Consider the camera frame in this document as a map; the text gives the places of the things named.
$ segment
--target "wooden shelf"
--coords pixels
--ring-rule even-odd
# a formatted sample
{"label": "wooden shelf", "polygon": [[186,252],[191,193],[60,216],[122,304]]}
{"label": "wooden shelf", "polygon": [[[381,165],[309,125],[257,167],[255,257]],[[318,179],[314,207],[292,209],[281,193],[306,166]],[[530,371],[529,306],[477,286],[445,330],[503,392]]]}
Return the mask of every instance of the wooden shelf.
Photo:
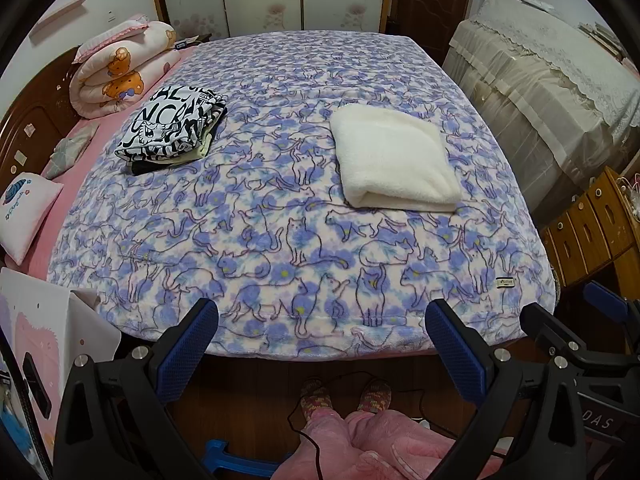
{"label": "wooden shelf", "polygon": [[58,7],[57,9],[52,10],[45,16],[41,17],[38,20],[38,22],[35,25],[33,25],[33,28],[31,29],[29,36],[31,37],[34,34],[37,34],[37,32],[41,30],[43,27],[45,27],[46,25],[49,25],[49,23],[54,22],[60,16],[63,16],[64,14],[68,13],[70,10],[73,10],[81,6],[85,1],[86,0],[71,0],[68,4],[65,4],[62,7]]}

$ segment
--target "white cushion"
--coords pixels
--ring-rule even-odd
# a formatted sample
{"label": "white cushion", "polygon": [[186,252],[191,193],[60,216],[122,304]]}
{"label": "white cushion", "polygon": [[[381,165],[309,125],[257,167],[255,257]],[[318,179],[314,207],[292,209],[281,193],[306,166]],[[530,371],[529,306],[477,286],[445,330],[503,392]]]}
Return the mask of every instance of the white cushion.
{"label": "white cushion", "polygon": [[20,265],[63,185],[21,173],[0,196],[0,244]]}

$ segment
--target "pink pillow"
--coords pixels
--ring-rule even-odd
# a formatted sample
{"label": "pink pillow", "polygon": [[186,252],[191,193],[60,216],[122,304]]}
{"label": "pink pillow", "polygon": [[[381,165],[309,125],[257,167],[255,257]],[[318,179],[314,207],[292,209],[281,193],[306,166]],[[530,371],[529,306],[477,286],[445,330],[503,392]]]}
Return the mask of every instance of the pink pillow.
{"label": "pink pillow", "polygon": [[145,28],[148,28],[148,26],[149,19],[144,14],[131,16],[126,22],[122,22],[80,45],[78,52],[76,52],[74,63],[84,63],[93,54],[102,50],[107,45],[135,36]]}
{"label": "pink pillow", "polygon": [[0,196],[0,244],[16,264],[22,264],[62,188],[34,173],[21,173]]}

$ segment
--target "folded black and white shirt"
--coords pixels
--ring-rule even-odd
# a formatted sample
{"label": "folded black and white shirt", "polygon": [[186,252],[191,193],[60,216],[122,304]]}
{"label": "folded black and white shirt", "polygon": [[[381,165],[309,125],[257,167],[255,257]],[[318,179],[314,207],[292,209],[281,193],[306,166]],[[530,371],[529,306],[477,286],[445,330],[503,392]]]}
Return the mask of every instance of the folded black and white shirt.
{"label": "folded black and white shirt", "polygon": [[136,112],[115,154],[134,160],[167,160],[199,146],[202,131],[225,110],[226,97],[194,86],[165,86]]}

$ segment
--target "wooden headboard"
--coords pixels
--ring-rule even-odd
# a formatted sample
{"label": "wooden headboard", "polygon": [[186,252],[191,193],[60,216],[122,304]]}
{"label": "wooden headboard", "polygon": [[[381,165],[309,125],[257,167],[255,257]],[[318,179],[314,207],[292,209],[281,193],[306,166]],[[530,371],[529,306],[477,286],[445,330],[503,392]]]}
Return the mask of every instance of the wooden headboard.
{"label": "wooden headboard", "polygon": [[72,65],[77,50],[68,50],[40,70],[2,119],[0,193],[23,171],[40,174],[56,144],[80,120],[69,101],[69,83],[80,66]]}

